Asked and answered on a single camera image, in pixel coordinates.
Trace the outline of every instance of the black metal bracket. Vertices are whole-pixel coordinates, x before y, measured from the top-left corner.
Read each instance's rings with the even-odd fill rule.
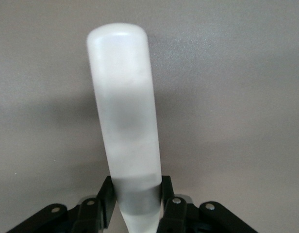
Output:
[[[221,204],[209,201],[199,208],[174,196],[170,176],[162,176],[164,216],[157,233],[257,233]],[[51,204],[8,233],[102,233],[108,228],[116,203],[111,177],[106,177],[95,198],[67,210]]]
[[[171,178],[163,176],[164,216],[157,233],[257,233],[244,221],[215,201],[199,208],[174,196]]]

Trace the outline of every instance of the gray background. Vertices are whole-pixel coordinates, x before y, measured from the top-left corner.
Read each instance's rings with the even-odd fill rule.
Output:
[[[195,204],[299,233],[299,1],[0,0],[0,233],[109,174],[88,33],[149,36],[162,172]],[[109,232],[126,233],[116,209]]]

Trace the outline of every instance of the metal screw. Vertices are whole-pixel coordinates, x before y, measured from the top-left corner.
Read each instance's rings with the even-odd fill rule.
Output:
[[[87,205],[93,205],[95,203],[94,200],[90,200],[89,202],[87,202]]]
[[[52,213],[57,213],[58,211],[60,211],[60,207],[55,207],[51,210]]]
[[[181,203],[181,199],[179,199],[179,198],[174,198],[174,199],[172,200],[172,202],[175,203],[175,204],[180,204],[180,203]]]
[[[207,203],[206,204],[206,209],[208,209],[208,210],[214,210],[216,207],[213,205],[213,204],[211,204],[211,203]]]

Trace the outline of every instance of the screw head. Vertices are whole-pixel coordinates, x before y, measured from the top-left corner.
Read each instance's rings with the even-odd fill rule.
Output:
[[[211,203],[207,203],[206,204],[206,209],[207,210],[214,210],[216,207],[213,205],[213,204],[211,204]]]
[[[95,203],[94,200],[90,200],[89,202],[87,202],[87,205],[93,205]]]
[[[175,204],[180,204],[180,203],[181,203],[181,199],[179,199],[179,198],[174,198],[174,199],[172,200],[172,202],[175,203]]]
[[[60,207],[55,207],[51,210],[52,213],[57,213],[58,211],[60,211]]]

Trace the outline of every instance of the frosted plastic bottle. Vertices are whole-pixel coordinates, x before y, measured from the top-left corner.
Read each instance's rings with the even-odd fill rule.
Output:
[[[147,35],[132,24],[94,29],[89,61],[110,174],[129,233],[155,233],[161,167]]]

